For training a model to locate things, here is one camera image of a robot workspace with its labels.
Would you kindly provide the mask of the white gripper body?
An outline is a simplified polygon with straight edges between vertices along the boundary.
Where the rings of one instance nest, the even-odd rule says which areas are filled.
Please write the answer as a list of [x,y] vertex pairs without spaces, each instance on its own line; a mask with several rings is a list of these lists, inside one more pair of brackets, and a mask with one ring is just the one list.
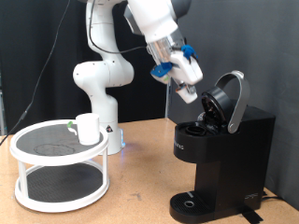
[[187,59],[182,51],[174,51],[170,56],[172,69],[168,75],[176,80],[194,85],[203,79],[203,73],[197,61],[191,57]]

